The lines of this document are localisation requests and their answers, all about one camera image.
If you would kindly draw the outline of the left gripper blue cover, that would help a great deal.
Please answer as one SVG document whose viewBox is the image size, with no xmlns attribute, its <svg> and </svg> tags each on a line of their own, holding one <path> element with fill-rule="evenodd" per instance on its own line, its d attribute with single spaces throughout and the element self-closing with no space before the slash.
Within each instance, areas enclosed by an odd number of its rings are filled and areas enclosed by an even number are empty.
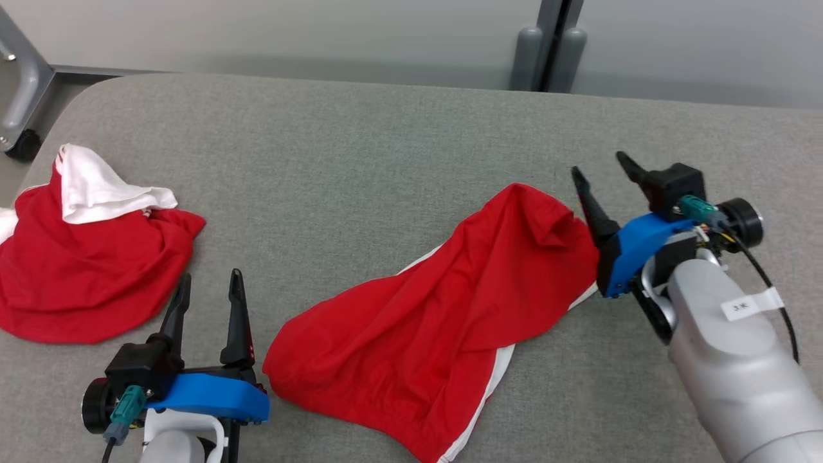
<svg viewBox="0 0 823 463">
<path fill-rule="evenodd" d="M 159 331 L 167 341 L 171 354 L 181 354 L 183 320 L 189 308 L 191 282 L 190 273 L 183 273 Z M 220 354 L 220 362 L 225 367 L 180 372 L 162 399 L 147 402 L 148 410 L 206 414 L 249 424 L 268 422 L 270 398 L 253 368 L 255 347 L 249 309 L 243 273 L 237 268 L 231 271 L 228 300 L 228 334 L 226 346 Z"/>
</svg>

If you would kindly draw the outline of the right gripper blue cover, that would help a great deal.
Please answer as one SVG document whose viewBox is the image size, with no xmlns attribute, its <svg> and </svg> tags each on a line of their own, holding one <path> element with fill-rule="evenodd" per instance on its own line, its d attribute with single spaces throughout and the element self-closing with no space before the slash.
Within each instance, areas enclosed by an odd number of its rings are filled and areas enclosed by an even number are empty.
<svg viewBox="0 0 823 463">
<path fill-rule="evenodd" d="M 640 188 L 649 186 L 649 171 L 623 150 L 615 158 L 629 180 Z M 667 222 L 648 213 L 627 222 L 623 228 L 605 213 L 579 167 L 571 168 L 572 181 L 594 245 L 599 249 L 599 291 L 606 298 L 629 292 L 629 282 L 644 264 L 667 245 L 673 235 L 690 231 L 690 219 Z"/>
</svg>

